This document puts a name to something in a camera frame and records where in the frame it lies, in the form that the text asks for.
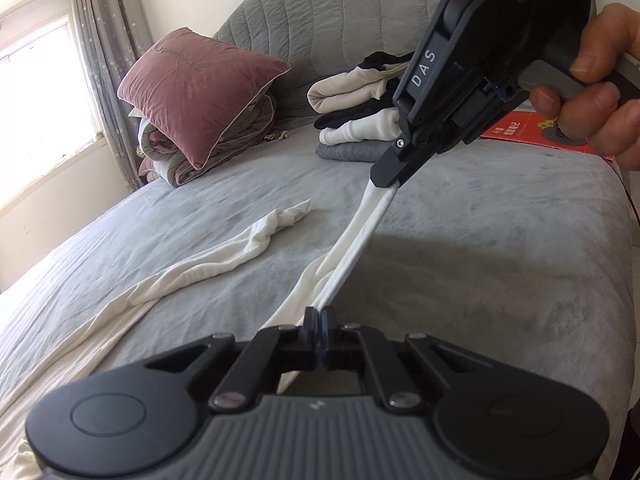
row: white logo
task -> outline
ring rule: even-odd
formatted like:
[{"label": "white logo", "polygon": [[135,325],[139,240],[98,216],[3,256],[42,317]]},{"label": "white logo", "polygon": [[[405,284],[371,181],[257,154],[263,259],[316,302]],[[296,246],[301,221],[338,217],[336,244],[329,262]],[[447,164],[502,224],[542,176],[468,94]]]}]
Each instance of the white logo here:
[{"label": "white logo", "polygon": [[320,408],[324,408],[326,406],[326,404],[324,403],[323,400],[316,400],[316,402],[310,402],[309,403],[309,407],[312,410],[316,410],[316,412],[320,409]]}]

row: floor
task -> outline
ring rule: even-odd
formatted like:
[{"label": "floor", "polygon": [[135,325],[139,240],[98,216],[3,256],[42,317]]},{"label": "floor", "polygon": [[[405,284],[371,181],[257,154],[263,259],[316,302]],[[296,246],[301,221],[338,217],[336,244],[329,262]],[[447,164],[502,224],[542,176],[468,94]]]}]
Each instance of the floor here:
[{"label": "floor", "polygon": [[636,306],[636,375],[631,389],[631,408],[640,398],[640,247],[633,247],[634,305]]}]

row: bed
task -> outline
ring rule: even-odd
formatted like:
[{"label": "bed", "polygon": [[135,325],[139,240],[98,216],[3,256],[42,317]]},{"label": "bed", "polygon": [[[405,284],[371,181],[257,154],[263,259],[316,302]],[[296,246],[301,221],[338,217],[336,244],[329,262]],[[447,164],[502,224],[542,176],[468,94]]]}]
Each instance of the bed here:
[{"label": "bed", "polygon": [[[337,240],[369,177],[369,164],[315,155],[306,90],[375,50],[411,50],[437,1],[246,0],[217,36],[291,63],[272,87],[290,137],[178,189],[143,187],[2,293],[0,397],[127,287],[311,198],[264,254],[159,301],[98,370],[212,332],[250,338]],[[481,139],[400,189],[334,305],[340,322],[428,332],[587,392],[610,421],[596,470],[606,478],[633,380],[631,283],[626,195],[604,161]]]}]

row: red book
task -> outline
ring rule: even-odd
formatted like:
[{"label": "red book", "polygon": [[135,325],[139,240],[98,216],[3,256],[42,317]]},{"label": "red book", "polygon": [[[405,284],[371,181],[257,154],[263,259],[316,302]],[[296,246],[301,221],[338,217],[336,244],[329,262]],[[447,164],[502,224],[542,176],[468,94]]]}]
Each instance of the red book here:
[{"label": "red book", "polygon": [[548,146],[558,150],[595,155],[586,139],[569,139],[556,127],[555,121],[548,121],[524,105],[507,114],[481,135],[483,139],[510,140],[537,146]]}]

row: window sill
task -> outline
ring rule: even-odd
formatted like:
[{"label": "window sill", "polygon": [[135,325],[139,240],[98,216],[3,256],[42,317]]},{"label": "window sill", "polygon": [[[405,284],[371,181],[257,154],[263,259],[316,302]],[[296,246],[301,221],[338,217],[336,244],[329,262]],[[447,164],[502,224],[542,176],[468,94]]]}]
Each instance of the window sill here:
[{"label": "window sill", "polygon": [[44,183],[51,180],[57,174],[62,173],[63,171],[66,170],[66,168],[69,168],[70,166],[75,164],[78,160],[81,160],[82,158],[86,157],[90,153],[93,153],[95,150],[97,150],[98,148],[101,148],[102,146],[105,146],[106,144],[107,144],[107,139],[105,139],[102,134],[98,134],[95,140],[92,140],[91,142],[89,142],[88,144],[80,148],[80,150],[77,153],[71,156],[68,156],[66,158],[63,158],[53,168],[47,171],[47,173],[43,174],[42,176],[38,177],[36,180],[31,182],[27,187],[21,190],[17,195],[15,195],[14,197],[12,197],[11,199],[9,199],[7,202],[3,204],[0,203],[0,216],[11,211],[11,209],[13,209],[20,202],[22,202],[22,200],[27,198],[31,193],[36,191],[39,187],[41,187]]}]

